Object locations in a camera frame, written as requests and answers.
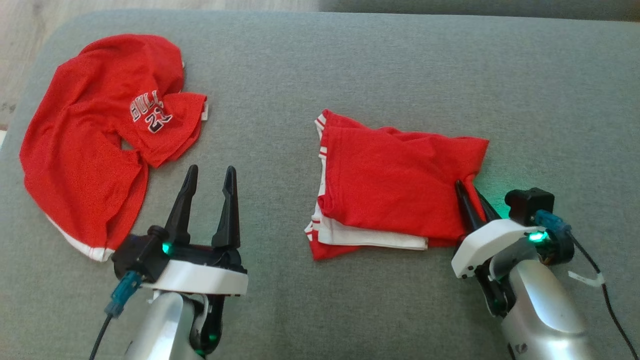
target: white label on cable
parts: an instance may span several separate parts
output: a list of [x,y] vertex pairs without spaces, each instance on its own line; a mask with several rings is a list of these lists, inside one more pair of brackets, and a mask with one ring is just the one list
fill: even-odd
[[575,272],[569,271],[569,277],[576,279],[580,282],[584,282],[589,286],[593,286],[594,288],[599,288],[602,284],[604,284],[604,275],[602,273],[598,273],[598,276],[595,279],[588,279],[587,277],[576,274]]
[[207,121],[209,118],[209,101],[204,102],[204,109],[202,110],[202,114],[200,115],[201,121]]

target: white plastic part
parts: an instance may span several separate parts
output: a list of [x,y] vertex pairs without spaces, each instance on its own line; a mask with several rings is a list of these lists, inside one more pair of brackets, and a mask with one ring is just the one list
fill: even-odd
[[538,230],[536,226],[522,226],[511,219],[498,219],[470,233],[451,260],[456,277],[474,276],[474,270],[487,259],[518,241],[525,233]]
[[143,288],[211,295],[245,295],[249,277],[212,266],[188,261],[169,260],[160,278],[153,284],[144,282]]
[[602,272],[599,272],[598,276],[596,276],[595,279],[589,279],[588,277],[584,277],[576,274],[575,272],[569,271],[569,277],[580,282],[584,282],[585,284],[593,286],[594,288],[599,288],[602,286],[602,284],[604,284],[604,275],[602,275]]

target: cable connector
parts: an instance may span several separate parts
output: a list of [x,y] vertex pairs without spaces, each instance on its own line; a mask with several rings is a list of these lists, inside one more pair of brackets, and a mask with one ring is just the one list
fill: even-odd
[[556,234],[566,234],[567,231],[571,231],[571,225],[547,210],[536,211],[533,222]]
[[124,304],[140,288],[140,285],[142,285],[142,276],[135,271],[128,271],[113,290],[111,302],[104,308],[104,312],[113,318],[118,318],[124,310]]

